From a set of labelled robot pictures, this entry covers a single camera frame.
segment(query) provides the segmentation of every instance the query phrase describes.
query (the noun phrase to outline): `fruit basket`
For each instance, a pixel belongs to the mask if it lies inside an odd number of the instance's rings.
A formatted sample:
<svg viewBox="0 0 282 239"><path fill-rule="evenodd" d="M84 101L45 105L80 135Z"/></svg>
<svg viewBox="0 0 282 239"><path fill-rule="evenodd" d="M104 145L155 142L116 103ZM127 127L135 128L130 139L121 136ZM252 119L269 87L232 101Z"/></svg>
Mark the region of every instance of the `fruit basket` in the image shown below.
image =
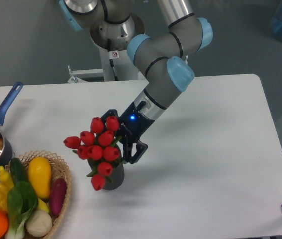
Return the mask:
<svg viewBox="0 0 282 239"><path fill-rule="evenodd" d="M54 232L56 231L56 229L58 228L65 212L67 209L67 206L69 204L70 201L70 194L71 194L71 174L70 174L70 170L68 165L65 163L65 161L58 156L55 153L51 153L51 152L47 152L47 151L31 151L29 153L25 153L23 155L19 156L20 161L22 162L22 164L24 165L24 168L26 170L26 172L28 172L28 167L29 164L31 162L31 160L33 160L36 157L44 157L46 159L49 160L50 166L51 166L51 185L53 185L53 183L58 179L58 178L63 178L66 183L67 183L67 190L66 190L66 196L62 205L62 209L61 212L59 214L59 216L53 216L51 213L50 216L52 218L52 228L50 230L50 232L48 234L46 234L43 237L43 239L49 239ZM10 172L10 166L6 165L5 170ZM34 237L32 235L30 235L27 231L26 234L24 236L24 239L37 239L38 237Z"/></svg>

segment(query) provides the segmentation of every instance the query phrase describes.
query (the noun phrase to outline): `purple eggplant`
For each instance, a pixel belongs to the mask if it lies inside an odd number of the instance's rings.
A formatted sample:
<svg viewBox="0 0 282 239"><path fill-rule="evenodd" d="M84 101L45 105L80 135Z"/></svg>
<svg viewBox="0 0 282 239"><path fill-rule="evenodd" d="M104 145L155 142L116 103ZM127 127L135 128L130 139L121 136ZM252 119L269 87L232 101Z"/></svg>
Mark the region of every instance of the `purple eggplant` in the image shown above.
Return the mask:
<svg viewBox="0 0 282 239"><path fill-rule="evenodd" d="M67 192L67 183L63 178L58 178L51 187L49 207L53 215L59 216Z"/></svg>

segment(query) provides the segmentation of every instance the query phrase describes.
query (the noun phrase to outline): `red tulip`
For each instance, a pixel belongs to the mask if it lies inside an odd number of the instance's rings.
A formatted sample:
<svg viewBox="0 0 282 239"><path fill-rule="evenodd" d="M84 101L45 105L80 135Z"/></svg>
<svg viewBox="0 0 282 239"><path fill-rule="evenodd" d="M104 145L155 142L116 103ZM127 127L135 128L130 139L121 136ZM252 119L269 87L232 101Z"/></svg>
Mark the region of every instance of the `red tulip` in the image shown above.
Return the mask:
<svg viewBox="0 0 282 239"><path fill-rule="evenodd" d="M114 140L114 133L112 131L106 131L100 135L98 141L103 147L109 146Z"/></svg>
<svg viewBox="0 0 282 239"><path fill-rule="evenodd" d="M95 135L88 131L83 131L80 133L80 139L86 146L94 145Z"/></svg>
<svg viewBox="0 0 282 239"><path fill-rule="evenodd" d="M100 117L92 118L90 130L92 133L102 133L102 131L104 130L104 124Z"/></svg>
<svg viewBox="0 0 282 239"><path fill-rule="evenodd" d="M109 176L113 172L113 167L107 162L99 164L97 172L102 176Z"/></svg>
<svg viewBox="0 0 282 239"><path fill-rule="evenodd" d="M94 160L100 160L103 157L103 148L94 145L88 147L88 158L94 159Z"/></svg>
<svg viewBox="0 0 282 239"><path fill-rule="evenodd" d="M99 191L105 186L105 178L97 174L91 178L91 184L96 191Z"/></svg>
<svg viewBox="0 0 282 239"><path fill-rule="evenodd" d="M105 148L103 155L107 161L111 162L120 156L120 151L114 147L107 147Z"/></svg>
<svg viewBox="0 0 282 239"><path fill-rule="evenodd" d="M119 121L116 116L106 118L106 127L108 130L116 132L120 128Z"/></svg>
<svg viewBox="0 0 282 239"><path fill-rule="evenodd" d="M88 148L87 146L80 146L77 151L77 155L80 159L88 159Z"/></svg>
<svg viewBox="0 0 282 239"><path fill-rule="evenodd" d="M81 144L81 140L76 137L76 136L71 136L66 138L63 143L65 144L66 147L71 148L71 149L78 149Z"/></svg>

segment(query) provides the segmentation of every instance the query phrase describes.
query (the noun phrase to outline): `tulip bouquet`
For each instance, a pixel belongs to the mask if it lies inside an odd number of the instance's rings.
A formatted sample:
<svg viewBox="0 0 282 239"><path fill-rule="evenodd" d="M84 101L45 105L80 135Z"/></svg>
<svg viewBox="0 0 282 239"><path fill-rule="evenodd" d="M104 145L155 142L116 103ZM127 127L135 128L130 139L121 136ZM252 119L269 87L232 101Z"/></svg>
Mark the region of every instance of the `tulip bouquet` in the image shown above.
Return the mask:
<svg viewBox="0 0 282 239"><path fill-rule="evenodd" d="M90 131L83 131L80 137L71 136L63 141L80 159L88 161L92 171L87 177L91 177L91 184L96 191L117 188L124 180L121 153L117 146L121 137L115 137L119 127L116 116L108 116L105 122L100 117L94 117Z"/></svg>

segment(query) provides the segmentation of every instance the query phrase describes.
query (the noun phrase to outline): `flower vase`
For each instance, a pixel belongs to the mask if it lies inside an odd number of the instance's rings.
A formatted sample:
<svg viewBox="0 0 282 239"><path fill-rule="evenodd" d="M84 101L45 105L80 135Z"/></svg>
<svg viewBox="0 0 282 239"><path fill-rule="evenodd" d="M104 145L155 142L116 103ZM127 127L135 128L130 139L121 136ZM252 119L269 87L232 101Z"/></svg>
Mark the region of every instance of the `flower vase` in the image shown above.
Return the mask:
<svg viewBox="0 0 282 239"><path fill-rule="evenodd" d="M113 168L113 172L110 175L110 178L111 178L112 182L110 182L109 180L106 180L103 189L110 191L110 190L117 189L119 186L121 186L121 184L124 181L123 163L120 163L116 168Z"/></svg>

